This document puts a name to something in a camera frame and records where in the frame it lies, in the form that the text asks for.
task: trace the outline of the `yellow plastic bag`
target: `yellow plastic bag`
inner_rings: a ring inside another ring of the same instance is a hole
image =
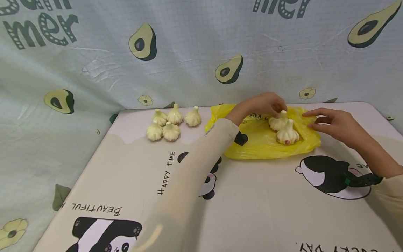
[[[224,118],[235,104],[223,104],[211,107],[211,118],[204,126],[207,132],[219,119]],[[233,143],[224,153],[233,159],[269,159],[285,158],[292,155],[307,153],[320,146],[319,134],[308,128],[308,124],[315,122],[316,117],[303,117],[306,109],[288,107],[287,116],[294,120],[294,129],[299,133],[300,140],[292,145],[280,144],[276,141],[276,132],[268,124],[268,116],[251,114],[239,126],[242,134],[248,136],[248,141],[240,146]]]

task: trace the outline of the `sleeve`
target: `sleeve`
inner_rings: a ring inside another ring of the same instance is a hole
[[[379,200],[403,228],[403,175],[383,179],[372,186]]]
[[[234,142],[238,132],[238,126],[232,121],[218,119],[204,136],[189,146],[189,153],[149,214],[132,252],[181,251],[199,191],[211,168]]]

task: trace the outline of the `panda cartoon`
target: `panda cartoon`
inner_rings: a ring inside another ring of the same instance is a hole
[[[188,154],[188,152],[183,152],[178,156],[178,163],[180,163]],[[207,175],[206,180],[204,181],[203,187],[199,192],[199,197],[203,197],[205,200],[209,200],[214,197],[214,187],[216,185],[217,177],[214,174],[218,170],[218,165],[221,163],[222,158],[220,157],[216,164],[211,169],[210,173]]]
[[[336,198],[346,200],[361,199],[371,192],[370,186],[350,187],[345,183],[346,171],[360,177],[362,174],[344,161],[336,161],[328,156],[309,156],[301,160],[295,171],[302,174],[316,189]]]
[[[79,240],[66,252],[128,252],[142,228],[136,221],[79,217],[72,231]]]

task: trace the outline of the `wrist strap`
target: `wrist strap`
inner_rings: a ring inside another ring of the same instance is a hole
[[[360,177],[355,176],[352,172],[346,171],[344,172],[346,176],[344,183],[346,183],[350,187],[363,187],[370,185],[379,184],[383,177],[379,177],[373,173],[365,174]]]

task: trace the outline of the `flower print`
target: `flower print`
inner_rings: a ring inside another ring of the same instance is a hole
[[[28,226],[26,219],[16,219],[7,222],[3,229],[0,229],[0,250],[16,244],[25,234]]]
[[[314,88],[306,88],[303,89],[300,93],[299,93],[299,98],[300,99],[311,99],[312,97],[314,97],[316,94],[316,89]]]
[[[137,99],[143,106],[151,106],[152,99],[149,96],[142,95]]]

